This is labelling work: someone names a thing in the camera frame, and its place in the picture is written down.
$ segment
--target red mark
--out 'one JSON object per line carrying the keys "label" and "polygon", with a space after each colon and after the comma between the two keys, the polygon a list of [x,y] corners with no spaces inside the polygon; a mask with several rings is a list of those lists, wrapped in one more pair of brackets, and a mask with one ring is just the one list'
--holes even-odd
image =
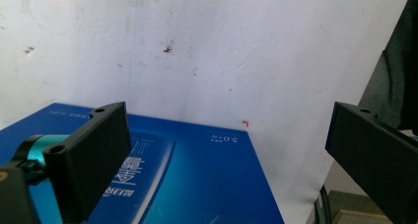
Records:
{"label": "red mark", "polygon": [[249,127],[249,122],[246,120],[243,120],[243,124],[245,124],[245,127]]}

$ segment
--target blue box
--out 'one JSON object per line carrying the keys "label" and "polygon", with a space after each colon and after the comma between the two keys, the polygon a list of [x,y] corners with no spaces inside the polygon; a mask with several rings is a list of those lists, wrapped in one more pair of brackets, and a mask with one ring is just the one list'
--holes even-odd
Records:
{"label": "blue box", "polygon": [[[52,104],[1,130],[0,164],[32,135],[72,133],[90,110]],[[128,120],[132,152],[87,223],[284,223],[245,131],[131,114]],[[48,194],[34,192],[44,205]]]}

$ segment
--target blue book cover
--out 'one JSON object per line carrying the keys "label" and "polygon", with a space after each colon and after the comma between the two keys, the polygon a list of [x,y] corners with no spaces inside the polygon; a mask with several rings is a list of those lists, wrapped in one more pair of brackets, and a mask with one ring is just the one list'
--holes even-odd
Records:
{"label": "blue book cover", "polygon": [[[0,164],[34,134],[72,133],[90,110],[53,104],[1,130]],[[134,149],[87,223],[284,223],[247,132],[132,114],[128,120]],[[47,203],[45,191],[32,195]]]}

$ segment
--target white wall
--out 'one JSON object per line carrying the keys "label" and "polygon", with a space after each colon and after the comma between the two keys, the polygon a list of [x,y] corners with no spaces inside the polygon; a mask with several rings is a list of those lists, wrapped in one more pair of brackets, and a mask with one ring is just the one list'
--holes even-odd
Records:
{"label": "white wall", "polygon": [[286,223],[305,223],[333,102],[359,102],[405,2],[0,0],[0,125],[126,101],[245,129]]}

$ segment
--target white surface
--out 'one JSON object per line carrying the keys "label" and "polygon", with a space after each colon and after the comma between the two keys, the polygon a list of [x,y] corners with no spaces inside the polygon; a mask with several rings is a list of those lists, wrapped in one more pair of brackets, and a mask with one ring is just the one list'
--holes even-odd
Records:
{"label": "white surface", "polygon": [[1,126],[126,101],[246,129],[286,223],[305,223],[333,102],[359,102],[405,2],[0,0]]}

